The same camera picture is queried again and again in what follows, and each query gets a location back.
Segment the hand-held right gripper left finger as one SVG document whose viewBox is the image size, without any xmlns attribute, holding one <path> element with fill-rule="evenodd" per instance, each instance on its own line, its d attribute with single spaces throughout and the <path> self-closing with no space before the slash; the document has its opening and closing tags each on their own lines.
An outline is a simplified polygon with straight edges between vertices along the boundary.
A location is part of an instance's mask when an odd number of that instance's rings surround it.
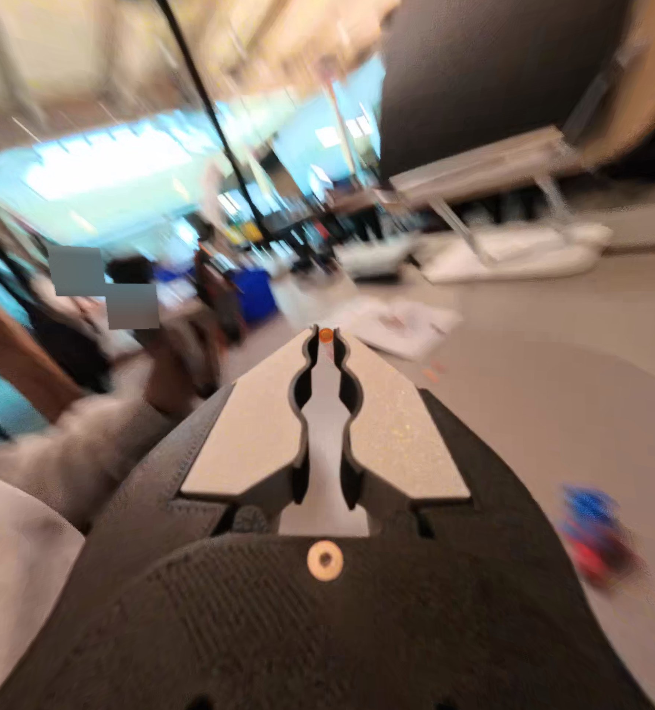
<svg viewBox="0 0 655 710">
<path fill-rule="evenodd" d="M 303 503 L 318 327 L 304 329 L 239 377 L 180 487 L 181 497 L 260 508 L 276 524 Z"/>
</svg>

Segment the white metal stand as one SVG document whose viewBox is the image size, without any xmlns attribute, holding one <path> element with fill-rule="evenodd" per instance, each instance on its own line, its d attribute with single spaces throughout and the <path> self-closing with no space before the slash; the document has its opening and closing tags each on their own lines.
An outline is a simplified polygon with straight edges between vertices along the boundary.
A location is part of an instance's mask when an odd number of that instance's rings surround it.
<svg viewBox="0 0 655 710">
<path fill-rule="evenodd" d="M 562 132 L 547 126 L 393 176 L 390 183 L 401 204 L 431 208 L 459 237 L 423 263 L 423 276 L 432 284 L 451 284 L 563 278 L 590 271 L 612 232 L 573 218 L 554 181 L 554 173 L 574 167 L 578 157 Z M 550 207 L 554 221 L 549 226 L 473 231 L 452 208 L 458 200 L 530 184 Z"/>
</svg>

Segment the person's grey hoodie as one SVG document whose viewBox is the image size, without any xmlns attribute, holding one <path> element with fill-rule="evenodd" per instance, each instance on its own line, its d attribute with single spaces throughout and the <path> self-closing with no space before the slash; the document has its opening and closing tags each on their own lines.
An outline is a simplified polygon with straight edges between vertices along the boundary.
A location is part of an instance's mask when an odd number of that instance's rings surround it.
<svg viewBox="0 0 655 710">
<path fill-rule="evenodd" d="M 46 622 L 83 542 L 56 511 L 0 481 L 0 687 Z"/>
</svg>

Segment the person's left forearm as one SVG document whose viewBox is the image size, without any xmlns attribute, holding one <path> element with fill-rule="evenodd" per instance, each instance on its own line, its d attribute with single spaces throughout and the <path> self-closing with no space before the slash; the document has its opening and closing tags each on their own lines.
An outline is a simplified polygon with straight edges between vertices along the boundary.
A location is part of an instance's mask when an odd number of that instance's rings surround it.
<svg viewBox="0 0 655 710">
<path fill-rule="evenodd" d="M 0 445 L 0 481 L 46 504 L 80 531 L 174 427 L 141 395 L 80 400 L 43 433 Z"/>
</svg>

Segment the long black pole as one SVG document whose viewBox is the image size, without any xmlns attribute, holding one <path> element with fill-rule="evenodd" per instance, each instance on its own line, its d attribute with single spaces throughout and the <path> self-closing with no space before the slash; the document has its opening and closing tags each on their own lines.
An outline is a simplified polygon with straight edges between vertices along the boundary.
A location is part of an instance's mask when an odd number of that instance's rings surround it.
<svg viewBox="0 0 655 710">
<path fill-rule="evenodd" d="M 261 238 L 264 242 L 269 242 L 271 240 L 272 235 L 270 231 L 266 228 L 262 213 L 257 208 L 253 199 L 251 198 L 251 195 L 249 194 L 247 184 L 243 177 L 242 169 L 240 168 L 239 163 L 236 160 L 234 151 L 232 150 L 232 147 L 230 146 L 224 134 L 222 126 L 219 123 L 219 119 L 216 114 L 216 107 L 208 94 L 205 84 L 202 81 L 202 78 L 199 74 L 199 70 L 195 64 L 195 60 L 190 50 L 190 46 L 188 45 L 185 35 L 182 32 L 180 23 L 175 13 L 173 12 L 172 6 L 169 1 L 155 1 L 155 4 L 163 14 L 171 31 L 172 37 L 176 45 L 178 46 L 183 63 L 186 66 L 186 69 L 190 76 L 191 84 L 194 87 L 199 97 L 199 101 L 201 102 L 201 105 L 203 106 L 203 109 L 206 112 L 212 126 L 215 129 L 216 135 L 218 136 L 219 141 L 222 145 L 223 153 L 229 164 L 231 165 L 234 176 L 236 177 L 236 180 L 238 182 L 239 191 L 243 195 L 244 200 L 246 200 L 246 203 L 251 210 L 253 221 L 255 222 L 259 230 Z"/>
</svg>

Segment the lego instruction booklet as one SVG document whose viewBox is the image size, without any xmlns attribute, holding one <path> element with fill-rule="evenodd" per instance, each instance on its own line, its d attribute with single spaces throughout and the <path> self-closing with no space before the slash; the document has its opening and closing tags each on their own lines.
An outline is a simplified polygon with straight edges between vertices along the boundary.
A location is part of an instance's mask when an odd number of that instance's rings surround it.
<svg viewBox="0 0 655 710">
<path fill-rule="evenodd" d="M 402 360 L 420 361 L 435 350 L 463 318 L 456 310 L 421 302 L 359 297 L 324 319 L 372 349 Z"/>
</svg>

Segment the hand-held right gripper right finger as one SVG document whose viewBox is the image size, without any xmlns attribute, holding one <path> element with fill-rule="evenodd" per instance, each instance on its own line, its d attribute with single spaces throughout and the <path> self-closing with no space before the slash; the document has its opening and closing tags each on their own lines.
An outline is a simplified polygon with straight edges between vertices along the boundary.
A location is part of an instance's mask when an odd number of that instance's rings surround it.
<svg viewBox="0 0 655 710">
<path fill-rule="evenodd" d="M 354 335 L 334 330 L 339 397 L 348 411 L 340 486 L 377 532 L 396 513 L 472 502 L 472 494 L 411 379 Z"/>
</svg>

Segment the person's left hand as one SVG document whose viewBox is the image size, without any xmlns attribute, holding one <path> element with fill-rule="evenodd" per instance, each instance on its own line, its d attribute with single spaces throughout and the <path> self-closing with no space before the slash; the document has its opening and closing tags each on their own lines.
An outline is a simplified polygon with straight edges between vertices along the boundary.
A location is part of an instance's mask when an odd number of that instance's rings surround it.
<svg viewBox="0 0 655 710">
<path fill-rule="evenodd" d="M 153 360 L 144 398 L 165 417 L 184 419 L 221 388 L 219 329 L 210 311 L 174 312 L 136 336 Z"/>
</svg>

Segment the blue plastic bin white tag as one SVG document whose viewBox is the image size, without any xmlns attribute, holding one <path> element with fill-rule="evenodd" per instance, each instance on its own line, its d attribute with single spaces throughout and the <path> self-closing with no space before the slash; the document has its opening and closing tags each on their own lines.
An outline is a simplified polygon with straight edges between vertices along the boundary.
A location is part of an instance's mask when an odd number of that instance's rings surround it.
<svg viewBox="0 0 655 710">
<path fill-rule="evenodd" d="M 243 320 L 254 326 L 278 312 L 270 286 L 269 272 L 263 268 L 246 268 L 232 273 Z"/>
</svg>

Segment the wooden pillar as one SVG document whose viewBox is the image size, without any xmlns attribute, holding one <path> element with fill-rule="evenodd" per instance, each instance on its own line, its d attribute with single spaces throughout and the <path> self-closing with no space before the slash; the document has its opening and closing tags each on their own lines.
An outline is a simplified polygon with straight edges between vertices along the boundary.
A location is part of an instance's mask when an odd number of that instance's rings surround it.
<svg viewBox="0 0 655 710">
<path fill-rule="evenodd" d="M 85 397 L 83 390 L 1 306 L 0 376 L 49 422 L 58 421 Z"/>
</svg>

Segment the blue red lego minifigure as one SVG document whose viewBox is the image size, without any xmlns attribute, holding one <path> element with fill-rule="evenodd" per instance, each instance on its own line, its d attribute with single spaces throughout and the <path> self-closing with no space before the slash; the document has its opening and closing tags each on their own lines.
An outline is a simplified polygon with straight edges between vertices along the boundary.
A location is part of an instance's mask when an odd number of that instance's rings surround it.
<svg viewBox="0 0 655 710">
<path fill-rule="evenodd" d="M 574 567 L 592 587 L 612 590 L 638 565 L 634 542 L 620 521 L 617 502 L 586 486 L 565 485 L 562 493 L 561 532 Z"/>
</svg>

